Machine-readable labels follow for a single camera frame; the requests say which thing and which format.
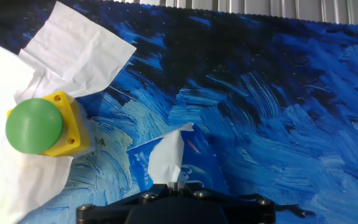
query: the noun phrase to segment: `black mechanical part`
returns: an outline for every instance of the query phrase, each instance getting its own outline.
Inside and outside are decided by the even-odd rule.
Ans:
[[[154,184],[149,190],[107,206],[82,205],[77,224],[275,223],[275,204],[267,198],[241,200],[205,189]]]

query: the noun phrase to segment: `screw hole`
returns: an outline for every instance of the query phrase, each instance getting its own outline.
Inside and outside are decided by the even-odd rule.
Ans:
[[[55,101],[60,101],[61,99],[60,95],[55,96]]]
[[[74,142],[75,142],[75,139],[73,139],[73,138],[69,138],[69,139],[68,139],[68,143],[69,143],[69,144],[74,144]]]

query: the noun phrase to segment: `white cloth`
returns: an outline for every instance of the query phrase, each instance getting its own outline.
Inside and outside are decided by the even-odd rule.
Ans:
[[[58,90],[84,96],[105,89],[134,53],[119,37],[57,2],[18,56],[0,47],[0,223],[17,223],[58,195],[72,157],[28,155],[5,136],[16,103]]]

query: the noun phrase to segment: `blue brushstroke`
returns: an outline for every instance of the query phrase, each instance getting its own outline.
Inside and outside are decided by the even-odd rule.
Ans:
[[[193,19],[194,21],[200,22],[208,27],[211,27],[211,23],[207,19],[202,19],[202,18],[195,17],[195,16],[189,16],[189,19]]]

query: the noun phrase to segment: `blue tablecloth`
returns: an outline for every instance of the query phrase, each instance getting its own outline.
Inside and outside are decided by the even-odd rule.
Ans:
[[[117,2],[63,1],[137,51],[104,91],[79,98],[98,149],[65,190],[22,223],[74,223],[82,203],[136,193],[126,151],[187,122],[215,150],[230,193],[258,193],[298,216],[358,223],[358,26]],[[0,45],[18,53],[52,2],[12,8]]]

